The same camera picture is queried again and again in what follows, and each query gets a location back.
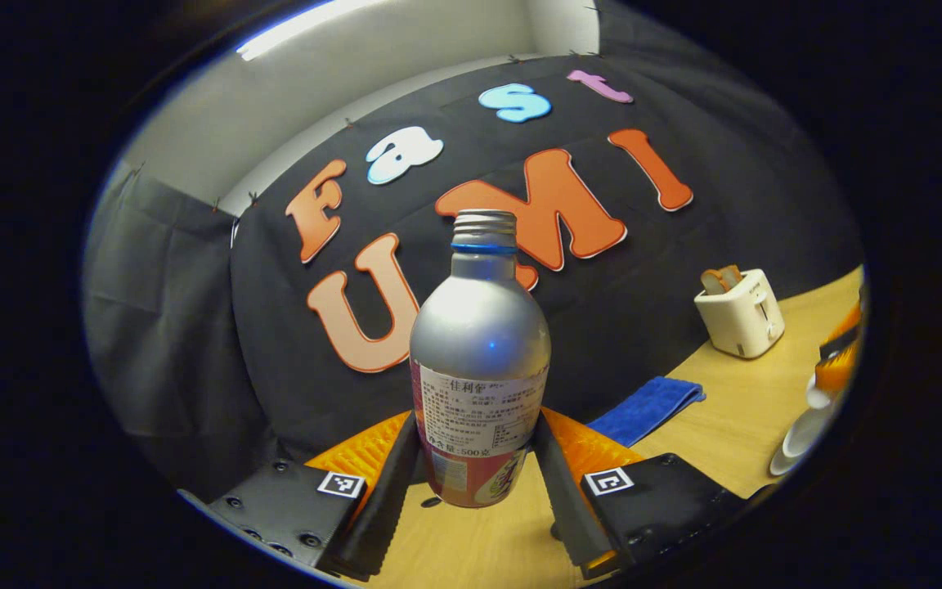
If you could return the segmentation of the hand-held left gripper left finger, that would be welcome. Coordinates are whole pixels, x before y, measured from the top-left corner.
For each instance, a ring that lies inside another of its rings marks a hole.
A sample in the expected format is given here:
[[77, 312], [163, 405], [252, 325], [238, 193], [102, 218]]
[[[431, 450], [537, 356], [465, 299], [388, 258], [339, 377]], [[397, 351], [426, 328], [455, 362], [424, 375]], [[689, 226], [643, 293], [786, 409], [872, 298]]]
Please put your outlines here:
[[403, 411], [310, 456], [274, 443], [207, 501], [181, 496], [226, 532], [303, 573], [366, 582], [381, 573], [419, 459]]

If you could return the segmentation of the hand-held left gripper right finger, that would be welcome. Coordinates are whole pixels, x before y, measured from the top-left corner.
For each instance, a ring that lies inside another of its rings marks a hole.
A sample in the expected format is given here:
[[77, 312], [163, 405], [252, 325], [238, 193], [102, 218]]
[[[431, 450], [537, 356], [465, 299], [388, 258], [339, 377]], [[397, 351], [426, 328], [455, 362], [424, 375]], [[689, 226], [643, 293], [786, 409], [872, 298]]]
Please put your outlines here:
[[644, 458], [548, 407], [533, 450], [554, 530], [584, 578], [668, 560], [747, 507], [673, 452]]

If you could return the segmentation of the white teacup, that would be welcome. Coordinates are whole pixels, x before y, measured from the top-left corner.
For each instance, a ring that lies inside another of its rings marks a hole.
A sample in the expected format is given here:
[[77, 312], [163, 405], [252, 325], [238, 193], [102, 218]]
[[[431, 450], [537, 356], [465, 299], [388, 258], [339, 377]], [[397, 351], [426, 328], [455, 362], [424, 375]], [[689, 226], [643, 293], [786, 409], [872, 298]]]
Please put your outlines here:
[[834, 414], [834, 403], [828, 403], [825, 407], [808, 407], [804, 410], [785, 433], [781, 445], [783, 456], [788, 460], [804, 457], [826, 432], [828, 422]]

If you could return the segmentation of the silver water bottle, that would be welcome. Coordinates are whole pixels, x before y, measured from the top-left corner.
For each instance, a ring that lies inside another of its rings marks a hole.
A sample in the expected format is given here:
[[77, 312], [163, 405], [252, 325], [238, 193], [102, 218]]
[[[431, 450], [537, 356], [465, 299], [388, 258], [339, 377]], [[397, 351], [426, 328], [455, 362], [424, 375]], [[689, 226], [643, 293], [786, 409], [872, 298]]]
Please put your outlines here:
[[415, 319], [409, 369], [426, 480], [450, 506], [508, 498], [541, 413], [550, 368], [545, 314], [516, 279], [516, 218], [464, 209], [450, 275]]

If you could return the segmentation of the cream toaster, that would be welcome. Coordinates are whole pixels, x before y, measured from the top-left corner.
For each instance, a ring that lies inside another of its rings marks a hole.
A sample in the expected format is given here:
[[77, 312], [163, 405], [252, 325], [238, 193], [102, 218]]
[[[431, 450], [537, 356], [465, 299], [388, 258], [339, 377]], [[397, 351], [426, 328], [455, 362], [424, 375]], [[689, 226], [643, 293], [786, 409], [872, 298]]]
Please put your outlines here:
[[749, 269], [741, 275], [729, 291], [717, 295], [702, 290], [693, 302], [715, 349], [753, 359], [782, 338], [786, 323], [765, 272]]

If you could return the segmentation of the white saucer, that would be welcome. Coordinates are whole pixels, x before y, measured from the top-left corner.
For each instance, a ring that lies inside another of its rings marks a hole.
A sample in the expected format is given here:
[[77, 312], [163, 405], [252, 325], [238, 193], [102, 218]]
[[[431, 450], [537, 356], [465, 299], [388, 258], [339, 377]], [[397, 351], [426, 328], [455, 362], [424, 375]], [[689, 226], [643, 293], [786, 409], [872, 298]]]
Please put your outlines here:
[[809, 450], [800, 452], [800, 454], [789, 454], [785, 452], [782, 445], [778, 445], [775, 448], [773, 458], [769, 462], [769, 474], [771, 477], [778, 478], [786, 476], [793, 472], [801, 463], [803, 463], [811, 454], [814, 452], [812, 448]]

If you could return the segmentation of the blue towel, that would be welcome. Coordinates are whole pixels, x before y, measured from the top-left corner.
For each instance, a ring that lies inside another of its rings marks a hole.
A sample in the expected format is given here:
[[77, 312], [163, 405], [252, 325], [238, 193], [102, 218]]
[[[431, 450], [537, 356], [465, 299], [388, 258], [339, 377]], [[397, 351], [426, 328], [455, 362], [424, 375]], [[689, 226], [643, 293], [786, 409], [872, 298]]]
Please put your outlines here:
[[633, 447], [686, 407], [706, 399], [701, 384], [654, 377], [587, 428], [623, 447]]

